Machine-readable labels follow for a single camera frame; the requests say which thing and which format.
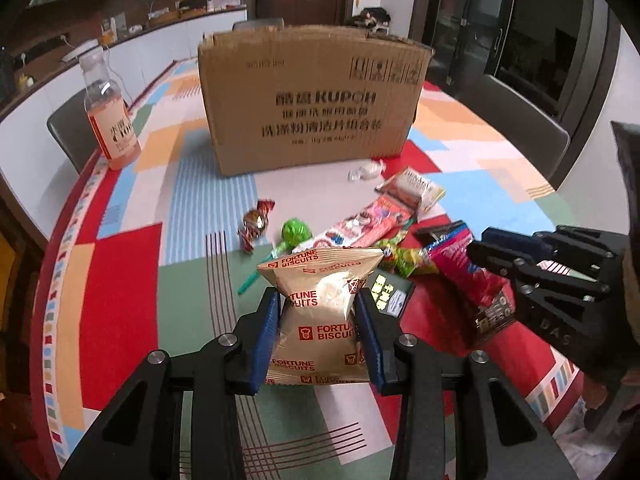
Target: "green lollipop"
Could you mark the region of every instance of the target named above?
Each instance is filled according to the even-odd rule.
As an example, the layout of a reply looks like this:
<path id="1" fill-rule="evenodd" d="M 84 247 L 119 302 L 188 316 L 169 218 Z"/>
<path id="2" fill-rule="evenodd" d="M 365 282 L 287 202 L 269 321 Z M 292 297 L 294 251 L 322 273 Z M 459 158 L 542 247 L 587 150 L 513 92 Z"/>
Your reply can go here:
<path id="1" fill-rule="evenodd" d="M 277 258 L 285 251 L 290 251 L 294 247 L 306 242 L 312 237 L 311 229 L 299 218 L 290 218 L 282 225 L 280 232 L 282 241 L 276 246 L 274 258 Z"/>
<path id="2" fill-rule="evenodd" d="M 282 236 L 282 241 L 273 251 L 271 251 L 269 256 L 260 262 L 261 264 L 273 260 L 274 258 L 278 258 L 285 252 L 292 250 L 297 245 L 300 245 L 302 242 L 306 242 L 311 239 L 313 236 L 309 226 L 299 218 L 290 218 L 284 222 L 280 235 Z M 251 273 L 251 275 L 238 289 L 238 295 L 243 294 L 252 285 L 252 283 L 258 279 L 258 276 L 260 276 L 260 274 L 258 274 L 257 270 L 254 270 L 254 272 Z"/>

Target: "fortune biscuits bag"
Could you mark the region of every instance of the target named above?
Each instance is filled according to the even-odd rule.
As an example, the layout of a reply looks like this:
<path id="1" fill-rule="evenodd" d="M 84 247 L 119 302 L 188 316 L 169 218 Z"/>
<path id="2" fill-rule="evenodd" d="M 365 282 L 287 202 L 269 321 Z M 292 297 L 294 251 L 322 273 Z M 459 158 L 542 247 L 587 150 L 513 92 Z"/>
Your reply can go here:
<path id="1" fill-rule="evenodd" d="M 380 249 L 318 248 L 258 265 L 286 297 L 267 383 L 369 380 L 353 299 L 381 259 Z"/>

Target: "bottle label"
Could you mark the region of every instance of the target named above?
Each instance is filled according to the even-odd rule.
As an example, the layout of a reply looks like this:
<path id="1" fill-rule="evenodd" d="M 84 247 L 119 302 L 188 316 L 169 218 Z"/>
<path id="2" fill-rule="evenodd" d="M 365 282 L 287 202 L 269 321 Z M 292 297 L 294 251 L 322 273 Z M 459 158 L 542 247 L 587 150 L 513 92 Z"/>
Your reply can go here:
<path id="1" fill-rule="evenodd" d="M 107 160 L 126 155 L 137 142 L 122 97 L 92 108 L 87 115 Z"/>

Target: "plastic bottle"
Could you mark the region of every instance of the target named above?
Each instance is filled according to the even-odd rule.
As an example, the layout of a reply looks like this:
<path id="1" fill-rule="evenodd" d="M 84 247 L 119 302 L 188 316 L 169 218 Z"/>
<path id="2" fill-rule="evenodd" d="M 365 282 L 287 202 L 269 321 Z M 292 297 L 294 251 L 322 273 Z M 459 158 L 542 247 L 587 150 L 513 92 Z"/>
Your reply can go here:
<path id="1" fill-rule="evenodd" d="M 100 46 L 82 54 L 79 61 L 86 87 L 84 110 L 109 168 L 120 170 L 141 151 L 120 87 L 109 78 Z"/>

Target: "green candy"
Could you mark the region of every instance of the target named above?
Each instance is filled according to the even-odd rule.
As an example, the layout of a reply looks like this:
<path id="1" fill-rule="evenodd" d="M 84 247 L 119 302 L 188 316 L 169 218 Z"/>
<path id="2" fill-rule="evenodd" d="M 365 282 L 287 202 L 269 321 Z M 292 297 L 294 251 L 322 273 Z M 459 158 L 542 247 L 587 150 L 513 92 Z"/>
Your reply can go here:
<path id="1" fill-rule="evenodd" d="M 290 218 L 282 225 L 282 241 L 276 247 L 276 254 L 282 254 L 306 242 L 312 237 L 311 229 L 299 218 Z"/>

